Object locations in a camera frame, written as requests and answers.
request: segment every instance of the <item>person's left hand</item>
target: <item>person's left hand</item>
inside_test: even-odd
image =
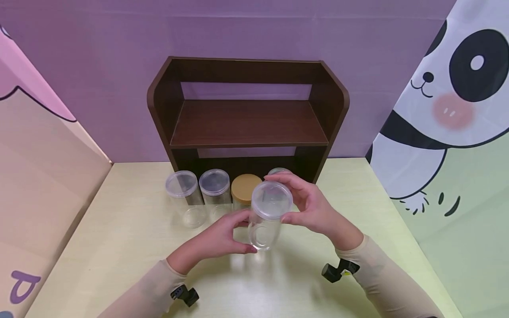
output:
[[[233,239],[233,229],[247,226],[250,211],[242,210],[228,213],[214,222],[203,232],[190,239],[166,258],[168,264],[177,272],[187,273],[199,261],[206,258],[220,257],[228,254],[256,253],[249,244]]]

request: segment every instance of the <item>plastic container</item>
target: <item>plastic container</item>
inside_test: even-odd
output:
[[[259,184],[252,193],[249,216],[249,241],[258,250],[268,250],[279,236],[281,216],[290,211],[293,197],[290,190],[275,181]]]
[[[207,221],[207,212],[194,173],[181,170],[171,174],[165,186],[183,226],[197,228]]]
[[[291,172],[290,170],[286,169],[286,168],[281,168],[281,167],[278,167],[278,168],[274,168],[272,170],[269,171],[268,175],[273,175],[273,174],[276,174],[278,172],[281,172],[281,171],[288,171],[288,172]]]
[[[233,210],[251,208],[251,195],[262,179],[255,175],[244,174],[236,177],[232,182]]]
[[[232,196],[230,195],[230,177],[226,171],[211,169],[200,177],[205,207],[212,221],[218,220],[224,214],[232,211]]]

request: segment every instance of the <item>sleeve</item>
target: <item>sleeve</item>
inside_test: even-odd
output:
[[[99,318],[160,318],[173,303],[170,294],[185,278],[163,259],[109,305]]]
[[[360,266],[353,276],[383,318],[443,318],[428,294],[369,236],[357,248],[336,254]]]

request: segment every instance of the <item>black clip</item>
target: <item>black clip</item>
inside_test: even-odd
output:
[[[172,299],[182,299],[187,307],[191,307],[200,297],[194,288],[187,290],[186,285],[180,285],[170,296]]]
[[[335,268],[331,264],[325,264],[322,270],[322,276],[331,283],[335,283],[341,279],[343,270],[349,271],[352,275],[360,269],[360,266],[345,259],[340,259],[340,264]]]

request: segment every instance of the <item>cartoon poster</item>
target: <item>cartoon poster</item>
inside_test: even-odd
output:
[[[366,155],[465,318],[509,312],[508,12],[457,1]]]
[[[18,318],[110,163],[5,28],[0,31],[0,318]]]

